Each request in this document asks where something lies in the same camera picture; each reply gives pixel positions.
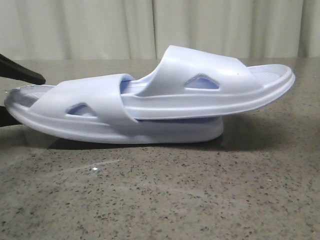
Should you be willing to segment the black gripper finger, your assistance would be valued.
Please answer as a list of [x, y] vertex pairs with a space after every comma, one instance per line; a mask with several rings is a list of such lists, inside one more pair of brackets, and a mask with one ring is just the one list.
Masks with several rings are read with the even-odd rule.
[[18, 121], [7, 111], [4, 106], [0, 106], [0, 127], [17, 125]]
[[23, 67], [2, 54], [0, 55], [0, 76], [31, 84], [46, 83], [46, 79], [41, 74]]

